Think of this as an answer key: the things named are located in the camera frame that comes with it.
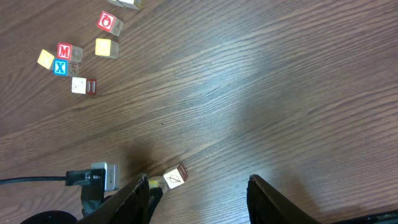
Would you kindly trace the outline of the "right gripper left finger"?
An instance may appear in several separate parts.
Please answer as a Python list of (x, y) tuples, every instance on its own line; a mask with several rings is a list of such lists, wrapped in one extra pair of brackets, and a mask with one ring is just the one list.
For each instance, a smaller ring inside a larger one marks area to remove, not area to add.
[(149, 183), (146, 174), (139, 174), (96, 211), (78, 221), (78, 224), (112, 223), (149, 223)]

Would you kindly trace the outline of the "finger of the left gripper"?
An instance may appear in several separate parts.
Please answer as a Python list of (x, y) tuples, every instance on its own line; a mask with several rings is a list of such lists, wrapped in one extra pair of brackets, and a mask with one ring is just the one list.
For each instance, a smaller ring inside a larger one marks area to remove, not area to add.
[(148, 220), (150, 221), (153, 213), (163, 196), (163, 190), (160, 187), (149, 190), (149, 207), (148, 207)]

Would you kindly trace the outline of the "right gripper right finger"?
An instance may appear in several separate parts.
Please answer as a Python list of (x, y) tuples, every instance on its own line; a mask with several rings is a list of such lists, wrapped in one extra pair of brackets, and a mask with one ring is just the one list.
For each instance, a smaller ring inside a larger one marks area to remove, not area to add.
[(247, 206), (251, 224), (319, 224), (257, 174), (248, 181)]

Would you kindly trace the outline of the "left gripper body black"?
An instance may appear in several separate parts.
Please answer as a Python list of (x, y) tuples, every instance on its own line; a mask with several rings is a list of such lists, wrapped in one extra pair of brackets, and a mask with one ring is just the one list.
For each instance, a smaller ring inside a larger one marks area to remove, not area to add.
[[(81, 204), (83, 207), (81, 212), (83, 218), (96, 211), (112, 196), (104, 196), (104, 183), (104, 169), (77, 170), (66, 173), (66, 186), (81, 186)], [(33, 215), (21, 224), (76, 224), (78, 221), (79, 219), (68, 212), (51, 210)]]

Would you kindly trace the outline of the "white block leaf drawing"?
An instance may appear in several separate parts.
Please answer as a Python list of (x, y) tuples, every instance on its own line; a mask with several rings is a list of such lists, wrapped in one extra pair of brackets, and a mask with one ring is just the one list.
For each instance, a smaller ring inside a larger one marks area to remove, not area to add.
[(165, 171), (163, 177), (170, 189), (174, 189), (185, 183), (188, 174), (183, 165), (177, 164)]

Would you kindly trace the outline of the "white block red side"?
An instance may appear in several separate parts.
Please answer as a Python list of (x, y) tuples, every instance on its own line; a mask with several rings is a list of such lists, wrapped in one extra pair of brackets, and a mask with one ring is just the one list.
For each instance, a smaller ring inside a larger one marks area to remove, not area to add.
[(78, 93), (83, 95), (95, 95), (96, 94), (97, 81), (95, 79), (87, 79), (80, 77), (72, 78), (72, 93)]

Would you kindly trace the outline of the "yellow top block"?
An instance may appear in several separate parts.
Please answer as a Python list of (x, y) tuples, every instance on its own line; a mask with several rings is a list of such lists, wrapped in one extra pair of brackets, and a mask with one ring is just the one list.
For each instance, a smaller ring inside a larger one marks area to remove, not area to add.
[(151, 177), (149, 180), (149, 188), (161, 188), (163, 193), (166, 193), (169, 189), (167, 182), (163, 176)]

